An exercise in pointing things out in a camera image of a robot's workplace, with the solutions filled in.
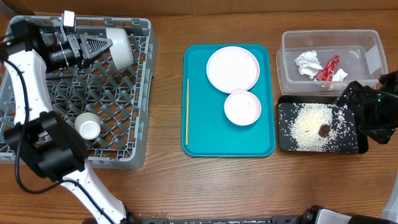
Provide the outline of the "grey metal bowl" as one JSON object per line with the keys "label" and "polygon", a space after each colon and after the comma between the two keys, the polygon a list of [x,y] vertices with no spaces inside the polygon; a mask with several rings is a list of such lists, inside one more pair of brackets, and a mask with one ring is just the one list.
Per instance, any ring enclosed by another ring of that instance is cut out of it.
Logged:
{"label": "grey metal bowl", "polygon": [[127,33],[122,28],[106,28],[106,38],[112,40],[109,48],[115,67],[123,70],[134,63]]}

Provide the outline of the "white paper cup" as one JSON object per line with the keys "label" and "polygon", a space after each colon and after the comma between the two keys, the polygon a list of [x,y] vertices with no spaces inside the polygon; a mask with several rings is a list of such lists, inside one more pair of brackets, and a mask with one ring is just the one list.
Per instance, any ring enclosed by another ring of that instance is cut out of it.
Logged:
{"label": "white paper cup", "polygon": [[82,113],[76,117],[75,129],[83,139],[92,140],[100,135],[100,121],[94,113]]}

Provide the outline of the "large white plate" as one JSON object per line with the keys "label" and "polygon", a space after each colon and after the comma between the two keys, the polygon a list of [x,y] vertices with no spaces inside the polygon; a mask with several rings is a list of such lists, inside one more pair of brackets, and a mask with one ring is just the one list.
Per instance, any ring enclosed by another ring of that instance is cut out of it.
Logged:
{"label": "large white plate", "polygon": [[206,75],[223,93],[250,90],[260,76],[260,65],[249,50],[237,46],[223,47],[208,59]]}

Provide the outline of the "white bowl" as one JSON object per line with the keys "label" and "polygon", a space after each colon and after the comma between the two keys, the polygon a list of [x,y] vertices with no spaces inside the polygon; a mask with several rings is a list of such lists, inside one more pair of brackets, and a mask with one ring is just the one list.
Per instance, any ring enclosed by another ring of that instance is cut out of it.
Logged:
{"label": "white bowl", "polygon": [[224,102],[226,117],[237,126],[249,126],[255,123],[261,112],[261,102],[249,91],[231,93]]}

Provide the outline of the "large white tissue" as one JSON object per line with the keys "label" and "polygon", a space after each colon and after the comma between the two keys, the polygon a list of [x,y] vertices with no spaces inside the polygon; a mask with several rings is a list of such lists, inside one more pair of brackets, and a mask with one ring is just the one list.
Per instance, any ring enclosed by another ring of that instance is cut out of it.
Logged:
{"label": "large white tissue", "polygon": [[310,79],[314,79],[316,74],[323,69],[314,50],[301,53],[294,62],[298,66],[301,75],[308,75]]}

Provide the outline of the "red snack wrapper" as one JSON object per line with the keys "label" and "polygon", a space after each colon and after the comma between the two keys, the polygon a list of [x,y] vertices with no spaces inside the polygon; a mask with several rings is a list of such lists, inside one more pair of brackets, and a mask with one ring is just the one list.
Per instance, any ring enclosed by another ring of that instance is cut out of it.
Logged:
{"label": "red snack wrapper", "polygon": [[316,76],[316,81],[332,81],[333,75],[335,73],[335,68],[339,64],[339,55],[334,55],[329,62],[320,70]]}

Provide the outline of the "brown food scrap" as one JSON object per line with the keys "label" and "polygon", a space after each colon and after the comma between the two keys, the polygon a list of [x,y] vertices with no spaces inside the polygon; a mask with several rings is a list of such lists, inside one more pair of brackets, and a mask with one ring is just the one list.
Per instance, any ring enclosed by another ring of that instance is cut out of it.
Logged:
{"label": "brown food scrap", "polygon": [[318,135],[322,138],[326,138],[329,136],[330,131],[331,131],[330,125],[323,124],[320,126],[320,129],[318,130]]}

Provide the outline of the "small white tissue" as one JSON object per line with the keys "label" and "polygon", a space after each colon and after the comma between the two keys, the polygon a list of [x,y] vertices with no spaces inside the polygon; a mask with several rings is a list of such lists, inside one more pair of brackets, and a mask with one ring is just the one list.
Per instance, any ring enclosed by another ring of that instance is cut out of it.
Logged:
{"label": "small white tissue", "polygon": [[343,81],[347,77],[347,73],[343,69],[339,69],[332,77],[332,82]]}

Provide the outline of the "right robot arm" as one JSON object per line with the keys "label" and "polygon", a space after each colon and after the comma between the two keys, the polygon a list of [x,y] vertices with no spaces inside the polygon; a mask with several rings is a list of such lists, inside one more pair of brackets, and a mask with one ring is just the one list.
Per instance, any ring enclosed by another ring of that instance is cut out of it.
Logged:
{"label": "right robot arm", "polygon": [[[361,133],[379,144],[387,144],[397,129],[397,72],[381,75],[379,83],[381,87],[376,90],[353,81],[335,101],[335,105],[339,108],[347,107],[356,115],[356,126]],[[394,184],[381,218],[348,216],[323,208],[318,210],[312,223],[397,223],[397,183]]]}

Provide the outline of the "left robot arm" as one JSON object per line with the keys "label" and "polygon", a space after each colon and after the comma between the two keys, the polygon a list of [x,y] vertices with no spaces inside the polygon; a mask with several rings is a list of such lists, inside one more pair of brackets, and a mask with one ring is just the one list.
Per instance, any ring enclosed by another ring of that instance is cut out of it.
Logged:
{"label": "left robot arm", "polygon": [[21,20],[11,24],[11,39],[1,44],[16,103],[14,127],[4,132],[16,163],[24,162],[54,186],[68,189],[94,216],[96,223],[133,223],[134,216],[100,181],[88,162],[80,133],[52,106],[47,88],[49,72],[88,68],[110,52],[117,69],[133,63],[126,31],[107,28],[106,37],[78,33],[75,22],[62,23],[62,42],[47,45],[41,27]]}

